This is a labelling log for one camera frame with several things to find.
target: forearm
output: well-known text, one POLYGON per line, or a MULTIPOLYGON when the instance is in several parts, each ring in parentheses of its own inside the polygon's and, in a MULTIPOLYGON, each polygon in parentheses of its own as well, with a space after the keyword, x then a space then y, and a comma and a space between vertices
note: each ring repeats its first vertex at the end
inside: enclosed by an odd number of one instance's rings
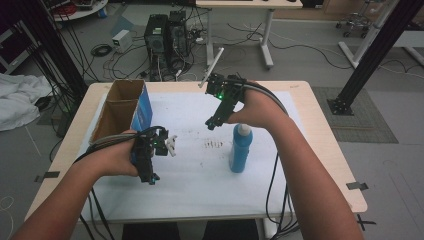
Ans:
POLYGON ((340 189, 287 116, 268 129, 277 145, 305 239, 362 239, 340 189))
POLYGON ((74 164, 12 239, 69 239, 84 202, 100 177, 89 161, 74 164))

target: office chair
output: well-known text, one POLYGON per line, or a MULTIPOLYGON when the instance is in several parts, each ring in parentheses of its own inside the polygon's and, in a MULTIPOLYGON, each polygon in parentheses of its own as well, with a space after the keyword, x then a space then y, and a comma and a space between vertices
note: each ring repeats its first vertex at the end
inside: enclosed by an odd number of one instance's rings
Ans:
POLYGON ((364 0, 361 9, 359 9, 358 12, 348 14, 345 18, 340 20, 336 24, 336 28, 341 28, 343 26, 342 22, 346 22, 348 30, 343 33, 343 37, 349 37, 354 29, 361 28, 363 31, 361 38, 365 38, 372 24, 371 20, 365 16, 370 3, 383 3, 385 1, 386 0, 364 0))

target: white bottle cap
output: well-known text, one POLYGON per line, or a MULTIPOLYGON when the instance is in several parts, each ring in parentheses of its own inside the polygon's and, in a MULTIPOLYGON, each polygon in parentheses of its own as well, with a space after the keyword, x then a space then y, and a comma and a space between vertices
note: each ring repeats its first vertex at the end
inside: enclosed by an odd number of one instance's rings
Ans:
POLYGON ((250 127, 247 124, 240 124, 238 127, 238 133, 242 136, 248 136, 250 134, 250 127))

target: cardboard box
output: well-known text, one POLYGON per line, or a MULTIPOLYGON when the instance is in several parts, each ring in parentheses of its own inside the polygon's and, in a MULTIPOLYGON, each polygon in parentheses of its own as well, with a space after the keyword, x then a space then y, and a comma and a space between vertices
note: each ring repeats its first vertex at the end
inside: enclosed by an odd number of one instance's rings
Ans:
POLYGON ((115 80, 107 94, 90 142, 99 138, 150 127, 152 107, 144 80, 115 80))

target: white cloth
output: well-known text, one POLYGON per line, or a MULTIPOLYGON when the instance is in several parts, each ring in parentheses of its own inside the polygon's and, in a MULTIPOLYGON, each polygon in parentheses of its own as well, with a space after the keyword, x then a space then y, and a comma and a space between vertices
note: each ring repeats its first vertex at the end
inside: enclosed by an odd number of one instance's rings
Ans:
POLYGON ((34 104, 51 91, 44 76, 10 76, 0 73, 0 131, 23 126, 39 117, 40 112, 34 104))

